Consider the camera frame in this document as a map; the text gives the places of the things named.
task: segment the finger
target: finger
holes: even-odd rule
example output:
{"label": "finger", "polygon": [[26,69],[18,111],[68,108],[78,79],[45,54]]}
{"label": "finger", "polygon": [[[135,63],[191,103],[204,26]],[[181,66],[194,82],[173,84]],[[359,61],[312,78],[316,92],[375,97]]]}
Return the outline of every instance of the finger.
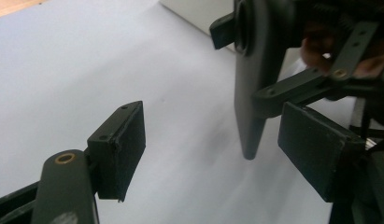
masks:
{"label": "finger", "polygon": [[324,73],[328,73],[332,66],[332,63],[322,56],[322,51],[317,49],[315,43],[312,43],[309,38],[303,40],[300,55],[307,66],[316,67]]}
{"label": "finger", "polygon": [[384,54],[361,61],[354,71],[356,78],[376,78],[384,69]]}
{"label": "finger", "polygon": [[308,21],[305,26],[305,35],[321,33],[321,34],[332,34],[333,31],[330,27],[320,22]]}
{"label": "finger", "polygon": [[310,36],[304,41],[304,44],[310,49],[318,51],[320,54],[331,53],[334,46],[334,37],[331,35]]}
{"label": "finger", "polygon": [[384,54],[384,39],[376,40],[369,46],[369,49],[363,55],[364,59],[381,56]]}

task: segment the hole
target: hole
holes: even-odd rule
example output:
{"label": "hole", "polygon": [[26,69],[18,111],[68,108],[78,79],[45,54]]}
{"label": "hole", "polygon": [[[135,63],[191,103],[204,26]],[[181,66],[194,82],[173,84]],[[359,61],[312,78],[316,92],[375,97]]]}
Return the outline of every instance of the hole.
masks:
{"label": "hole", "polygon": [[64,162],[64,161],[70,161],[72,159],[71,155],[64,155],[61,158],[58,159],[58,161]]}
{"label": "hole", "polygon": [[274,89],[270,88],[267,90],[267,94],[274,95],[274,94],[276,94],[276,91]]}
{"label": "hole", "polygon": [[332,73],[332,76],[336,79],[342,79],[347,76],[347,71],[344,69],[337,69]]}
{"label": "hole", "polygon": [[60,165],[67,164],[73,161],[75,157],[76,155],[74,153],[65,153],[55,158],[55,163]]}

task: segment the metal bolt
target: metal bolt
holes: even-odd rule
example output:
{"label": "metal bolt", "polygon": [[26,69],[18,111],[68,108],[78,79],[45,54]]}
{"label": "metal bolt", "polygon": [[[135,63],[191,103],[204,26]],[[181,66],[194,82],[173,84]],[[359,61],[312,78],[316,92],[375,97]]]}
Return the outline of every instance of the metal bolt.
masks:
{"label": "metal bolt", "polygon": [[335,77],[336,79],[341,79],[347,75],[347,71],[344,69],[337,69],[332,73],[332,76]]}
{"label": "metal bolt", "polygon": [[75,159],[76,155],[74,153],[64,153],[57,158],[55,158],[55,163],[63,165],[67,164]]}

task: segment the screw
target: screw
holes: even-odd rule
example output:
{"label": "screw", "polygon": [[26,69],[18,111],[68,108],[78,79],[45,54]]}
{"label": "screw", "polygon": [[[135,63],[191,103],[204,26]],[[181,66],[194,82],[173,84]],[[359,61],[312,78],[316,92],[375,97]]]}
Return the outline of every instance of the screw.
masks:
{"label": "screw", "polygon": [[347,71],[344,69],[337,69],[332,73],[332,76],[336,79],[341,79],[347,75]]}

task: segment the white table surface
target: white table surface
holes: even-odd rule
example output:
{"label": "white table surface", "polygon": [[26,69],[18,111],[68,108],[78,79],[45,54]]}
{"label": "white table surface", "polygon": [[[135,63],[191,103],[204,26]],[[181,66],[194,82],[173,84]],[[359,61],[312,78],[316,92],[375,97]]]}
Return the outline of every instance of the white table surface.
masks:
{"label": "white table surface", "polygon": [[[142,100],[145,154],[124,203],[97,201],[101,223],[327,223],[331,205],[277,146],[279,118],[242,158],[234,80],[234,54],[156,0],[50,0],[0,18],[0,197]],[[315,107],[347,123],[351,103]]]}

